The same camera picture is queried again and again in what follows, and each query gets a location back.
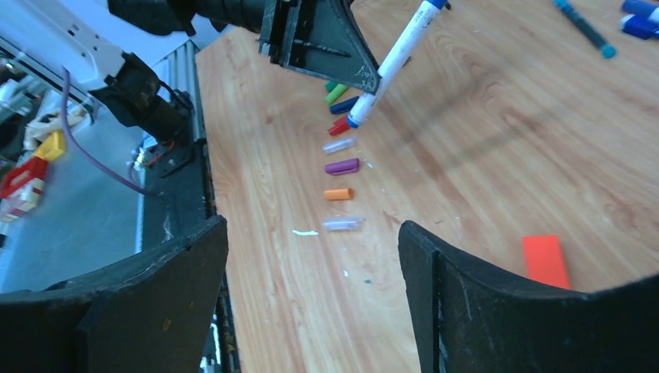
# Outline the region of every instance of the marker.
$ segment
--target marker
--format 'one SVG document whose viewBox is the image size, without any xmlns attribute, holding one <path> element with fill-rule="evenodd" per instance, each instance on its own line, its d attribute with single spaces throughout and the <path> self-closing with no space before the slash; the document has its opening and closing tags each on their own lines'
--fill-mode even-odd
<svg viewBox="0 0 659 373">
<path fill-rule="evenodd" d="M 620 20 L 620 29 L 626 34 L 644 40 L 659 37 L 659 24 L 634 14 L 628 14 Z"/>
<path fill-rule="evenodd" d="M 367 120 L 373 106 L 378 103 L 380 97 L 382 97 L 389 84 L 396 77 L 398 71 L 400 71 L 400 68 L 405 64 L 405 61 L 412 54 L 414 48 L 417 47 L 421 38 L 424 37 L 428 26 L 445 5 L 446 0 L 423 0 L 421 2 L 417 12 L 414 13 L 410 22 L 407 23 L 403 33 L 400 34 L 396 43 L 393 44 L 392 49 L 378 69 L 378 74 L 382 77 L 378 91 L 374 95 L 362 93 L 348 114 L 347 122 L 352 128 L 359 127 Z"/>
<path fill-rule="evenodd" d="M 621 8 L 625 12 L 642 16 L 654 23 L 659 23 L 659 5 L 640 0 L 625 0 Z"/>
<path fill-rule="evenodd" d="M 615 56 L 615 48 L 600 35 L 567 0 L 553 0 L 554 5 L 575 25 L 593 44 L 604 58 Z"/>
</svg>

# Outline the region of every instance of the red rectangular block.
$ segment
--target red rectangular block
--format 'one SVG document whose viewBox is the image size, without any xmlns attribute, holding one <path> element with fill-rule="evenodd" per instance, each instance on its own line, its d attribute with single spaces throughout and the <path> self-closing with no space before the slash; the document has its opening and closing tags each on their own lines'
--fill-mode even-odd
<svg viewBox="0 0 659 373">
<path fill-rule="evenodd" d="M 557 288 L 571 289 L 558 236 L 524 237 L 521 244 L 524 248 L 528 278 Z"/>
</svg>

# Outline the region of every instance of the transparent plastic cap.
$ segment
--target transparent plastic cap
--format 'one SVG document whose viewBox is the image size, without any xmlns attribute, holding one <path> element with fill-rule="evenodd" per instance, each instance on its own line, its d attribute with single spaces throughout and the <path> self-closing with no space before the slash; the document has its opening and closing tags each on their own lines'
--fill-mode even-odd
<svg viewBox="0 0 659 373">
<path fill-rule="evenodd" d="M 323 222 L 326 231 L 357 231 L 366 218 L 360 216 L 336 216 Z"/>
<path fill-rule="evenodd" d="M 325 154 L 332 154 L 334 152 L 338 152 L 339 150 L 344 150 L 349 148 L 350 146 L 354 146 L 355 144 L 357 144 L 356 134 L 323 145 L 323 151 L 325 152 Z"/>
</svg>

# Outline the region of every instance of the yellow object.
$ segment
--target yellow object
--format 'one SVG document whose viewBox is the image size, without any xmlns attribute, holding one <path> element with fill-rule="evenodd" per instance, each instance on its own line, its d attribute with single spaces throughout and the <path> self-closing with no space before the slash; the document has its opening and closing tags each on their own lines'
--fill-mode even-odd
<svg viewBox="0 0 659 373">
<path fill-rule="evenodd" d="M 64 154 L 65 151 L 66 141 L 64 139 L 64 132 L 57 130 L 48 135 L 46 141 L 39 145 L 34 155 L 48 162 L 53 162 L 60 155 Z"/>
</svg>

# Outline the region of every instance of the cable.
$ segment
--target cable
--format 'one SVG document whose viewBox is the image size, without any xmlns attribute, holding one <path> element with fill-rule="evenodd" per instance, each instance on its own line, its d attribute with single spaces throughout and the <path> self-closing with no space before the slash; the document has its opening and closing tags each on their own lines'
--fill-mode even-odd
<svg viewBox="0 0 659 373">
<path fill-rule="evenodd" d="M 69 74 L 68 70 L 64 67 L 62 67 L 64 70 L 64 85 L 62 86 L 62 101 L 61 101 L 61 106 L 60 106 L 60 116 L 61 116 L 61 121 L 62 121 L 62 130 L 64 132 L 64 135 L 66 137 L 66 140 L 73 145 L 74 148 L 78 149 L 78 151 L 82 154 L 89 163 L 91 163 L 93 166 L 95 166 L 97 169 L 100 169 L 103 171 L 105 174 L 107 174 L 109 177 L 115 179 L 119 183 L 122 183 L 126 187 L 131 188 L 132 190 L 138 192 L 139 194 L 144 194 L 145 196 L 155 196 L 158 195 L 158 193 L 146 190 L 136 183 L 132 183 L 125 178 L 119 176 L 117 173 L 115 173 L 113 170 L 108 169 L 105 167 L 104 164 L 101 162 L 97 161 L 94 157 L 92 157 L 85 149 L 80 146 L 80 144 L 75 140 L 73 137 L 73 133 L 71 132 L 71 128 L 68 126 L 68 118 L 67 118 L 67 101 L 68 101 L 68 93 L 71 89 L 71 74 Z"/>
<path fill-rule="evenodd" d="M 165 82 L 163 82 L 163 81 L 161 80 L 161 81 L 160 81 L 160 86 L 163 87 L 164 89 L 167 89 L 167 92 L 169 92 L 169 95 L 170 95 L 172 98 L 174 98 L 176 101 L 178 101 L 179 104 L 181 104 L 181 106 L 185 107 L 185 108 L 188 109 L 188 110 L 192 110 L 192 109 L 193 109 L 192 105 L 191 105 L 190 103 L 187 103 L 187 102 L 183 101 L 183 99 L 180 98 L 179 95 L 177 95 L 177 94 L 174 92 L 174 90 L 172 89 L 172 87 L 170 87 L 169 85 L 167 85 L 167 83 L 165 83 Z"/>
</svg>

